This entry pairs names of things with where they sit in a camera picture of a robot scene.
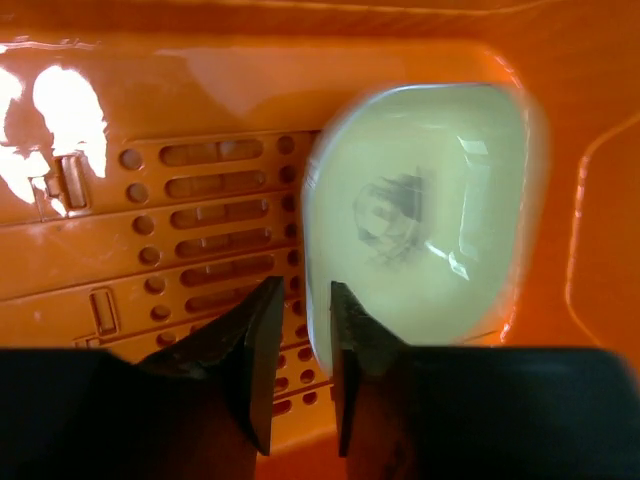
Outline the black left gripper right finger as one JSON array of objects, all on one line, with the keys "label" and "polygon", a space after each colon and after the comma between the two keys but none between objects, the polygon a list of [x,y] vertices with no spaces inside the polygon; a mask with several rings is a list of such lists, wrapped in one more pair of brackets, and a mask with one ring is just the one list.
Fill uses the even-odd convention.
[{"label": "black left gripper right finger", "polygon": [[330,287],[338,453],[349,479],[423,479],[425,407],[408,345]]}]

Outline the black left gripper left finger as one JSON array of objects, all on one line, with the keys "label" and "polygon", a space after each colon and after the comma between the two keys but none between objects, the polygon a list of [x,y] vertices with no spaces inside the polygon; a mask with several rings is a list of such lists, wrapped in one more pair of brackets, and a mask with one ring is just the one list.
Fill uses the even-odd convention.
[{"label": "black left gripper left finger", "polygon": [[271,452],[284,280],[269,276],[238,305],[144,358],[158,381],[158,479],[252,479]]}]

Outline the green panda plate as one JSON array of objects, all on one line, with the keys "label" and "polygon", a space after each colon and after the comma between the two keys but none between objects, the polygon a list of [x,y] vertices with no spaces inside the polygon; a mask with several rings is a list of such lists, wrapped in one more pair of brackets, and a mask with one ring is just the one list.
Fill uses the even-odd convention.
[{"label": "green panda plate", "polygon": [[540,105],[506,84],[396,86],[332,120],[301,192],[321,369],[333,370],[335,282],[406,343],[498,343],[530,263],[547,170]]}]

